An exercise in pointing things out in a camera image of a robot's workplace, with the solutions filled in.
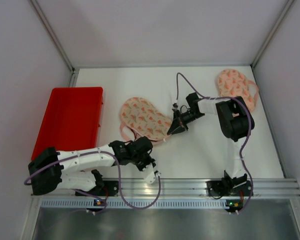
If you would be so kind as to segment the aluminium front rail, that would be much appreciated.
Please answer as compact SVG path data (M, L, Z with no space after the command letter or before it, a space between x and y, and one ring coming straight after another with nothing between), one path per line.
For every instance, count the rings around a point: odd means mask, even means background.
M160 194L164 197L209 198L207 182L220 179L172 179L164 178L160 183L147 184L143 179L124 178L118 185L118 193L113 197L126 198L155 198ZM106 178L104 181L118 181ZM300 198L300 187L295 179L291 178L257 178L251 182L253 198L261 199L294 199Z

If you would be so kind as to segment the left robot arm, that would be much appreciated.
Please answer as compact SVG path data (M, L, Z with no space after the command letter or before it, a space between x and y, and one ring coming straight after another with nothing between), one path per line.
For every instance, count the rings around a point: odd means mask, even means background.
M160 176L151 157L153 144L147 137L134 141L115 140L101 147L84 150L58 151L46 148L28 164L29 177L24 185L32 187L35 196L55 190L80 190L96 194L104 188L99 167L134 165L147 184L153 184Z

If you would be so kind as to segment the right aluminium frame post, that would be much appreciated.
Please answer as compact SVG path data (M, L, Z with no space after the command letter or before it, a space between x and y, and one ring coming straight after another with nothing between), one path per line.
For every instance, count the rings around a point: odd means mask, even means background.
M253 61L250 64L252 70L254 70L260 60L262 59L263 55L265 54L266 50L274 40L276 34L278 33L280 27L285 21L285 18L288 16L289 12L292 10L293 6L295 5L296 0L286 0L282 9L280 10L278 16L275 18L275 22L271 26L270 30L268 31L264 41L262 42L260 48L258 49Z

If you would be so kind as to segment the aluminium frame post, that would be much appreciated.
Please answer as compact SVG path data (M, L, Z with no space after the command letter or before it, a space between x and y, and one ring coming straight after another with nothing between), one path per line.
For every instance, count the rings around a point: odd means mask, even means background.
M260 48L258 49L253 61L250 64L252 70L254 70L260 60L262 59L263 55L265 54L266 50L274 40L276 34L278 33L280 27L285 21L285 18L288 16L289 12L292 10L293 6L295 5L296 0L286 0L282 9L280 10L278 16L275 18L275 22L271 26L270 30L268 31L264 41L262 42Z
M60 55L62 61L66 65L67 69L73 73L75 71L75 68L73 67L73 64L71 63L69 57L67 56L61 42L59 41L55 31L53 30L46 14L44 13L42 7L40 6L39 2L37 0L28 0L28 3L32 7L33 11L37 15L39 21L41 22L43 28L45 29L48 37L50 38L52 44L54 45L55 49L57 50L58 54Z

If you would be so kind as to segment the left aluminium frame post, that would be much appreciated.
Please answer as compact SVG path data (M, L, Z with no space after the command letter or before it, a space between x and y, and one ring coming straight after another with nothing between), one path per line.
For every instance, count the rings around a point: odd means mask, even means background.
M69 57L67 56L61 42L59 41L55 31L53 30L46 14L44 13L42 7L40 6L39 2L37 0L28 0L28 3L32 7L33 11L37 15L39 21L41 22L43 28L45 29L48 37L50 38L52 44L54 45L55 49L57 50L58 54L60 55L62 61L66 65L67 69L73 73L75 71L75 68L73 67L73 64L71 63Z

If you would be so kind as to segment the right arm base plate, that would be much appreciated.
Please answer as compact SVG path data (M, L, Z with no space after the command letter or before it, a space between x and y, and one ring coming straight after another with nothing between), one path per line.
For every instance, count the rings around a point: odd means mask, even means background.
M214 199L220 199L221 197L248 197L252 190L249 180L222 178L221 180L210 180L206 184L208 196Z

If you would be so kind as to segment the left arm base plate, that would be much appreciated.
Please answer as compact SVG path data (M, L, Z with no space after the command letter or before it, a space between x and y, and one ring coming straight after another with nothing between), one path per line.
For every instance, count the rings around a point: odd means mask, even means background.
M119 192L119 182L117 180L101 180L96 186L86 193L98 197L114 197Z

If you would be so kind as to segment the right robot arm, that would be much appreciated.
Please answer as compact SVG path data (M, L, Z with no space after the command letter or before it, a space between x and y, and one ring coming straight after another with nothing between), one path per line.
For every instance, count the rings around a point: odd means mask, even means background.
M200 98L196 92L186 97L189 108L181 112L176 103L173 104L173 120L167 131L168 135L176 135L187 131L188 124L206 114L218 117L221 132L227 139L227 159L223 177L207 183L208 195L218 199L223 196L239 194L240 191L251 190L248 181L248 170L244 164L243 148L255 122L242 97Z

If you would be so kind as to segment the dark red bra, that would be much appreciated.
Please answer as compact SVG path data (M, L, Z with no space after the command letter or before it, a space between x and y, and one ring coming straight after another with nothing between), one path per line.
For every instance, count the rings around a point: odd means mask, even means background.
M142 135L140 135L137 131L135 131L134 129L131 129L131 132L133 133L134 136L134 140L138 140L142 137Z

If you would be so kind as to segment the red plastic bin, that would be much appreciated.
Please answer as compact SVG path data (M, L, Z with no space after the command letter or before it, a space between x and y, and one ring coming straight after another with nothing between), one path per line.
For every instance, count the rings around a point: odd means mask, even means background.
M74 151L97 144L103 88L58 87L51 91L33 149L33 161L46 148Z

